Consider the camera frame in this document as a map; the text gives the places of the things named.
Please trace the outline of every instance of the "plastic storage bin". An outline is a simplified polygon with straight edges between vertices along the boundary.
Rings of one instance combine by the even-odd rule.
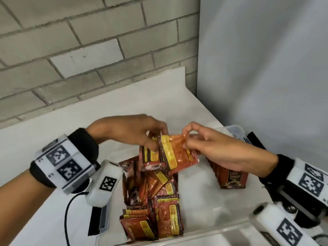
[[[224,134],[249,142],[243,128],[237,125],[215,128]],[[130,146],[126,150],[111,153],[109,161],[120,162],[138,155],[139,147]],[[135,245],[168,245],[189,241],[200,237],[219,234],[235,229],[248,222],[248,214],[258,203],[270,201],[266,190],[261,188],[258,178],[249,175],[246,189],[223,190],[205,157],[199,157],[199,164],[179,172],[180,210],[184,224],[184,235],[164,238],[155,242],[136,242]],[[123,202],[122,181],[118,184],[106,207],[106,219],[96,239],[96,246],[112,246],[127,242],[125,232],[119,222]]]

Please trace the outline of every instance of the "white table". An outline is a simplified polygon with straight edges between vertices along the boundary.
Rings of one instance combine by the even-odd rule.
[[[34,153],[49,141],[63,133],[69,134],[78,127],[86,127],[94,120],[104,116],[146,113],[166,121],[171,134],[181,133],[182,128],[190,121],[196,121],[212,128],[222,126],[186,89],[184,72],[184,67],[166,71],[150,79],[0,130],[0,185],[27,169],[33,160]],[[103,143],[100,146],[98,160],[102,161],[111,152],[127,147],[127,145],[113,141]],[[188,170],[181,172],[185,176],[189,173]],[[225,190],[226,192],[221,198],[225,205],[218,204],[222,207],[222,209],[218,209],[222,219],[233,220],[232,213],[240,215],[239,217],[245,216],[250,207],[255,205],[254,202],[270,200],[266,191],[261,189],[260,182],[255,176],[249,177],[247,185],[244,192],[243,190],[241,192],[238,192],[240,190],[232,192]],[[71,198],[71,195],[66,196],[60,190],[56,190],[11,245],[65,245],[64,212]],[[95,244],[94,236],[87,237],[90,214],[91,207],[87,206],[84,197],[75,199],[71,204],[68,214],[68,233],[72,246],[93,246]],[[246,226],[243,230],[245,231],[244,237],[250,238],[245,239],[246,241],[249,240],[252,245],[265,245],[264,239],[252,227],[247,228]],[[229,245],[224,244],[226,239],[223,239],[221,234],[214,235],[214,237],[213,245],[218,245],[219,241],[222,245]],[[198,240],[205,242],[211,238],[212,236],[207,239],[197,239],[195,243],[198,244]],[[108,239],[106,244],[111,245],[111,241]]]

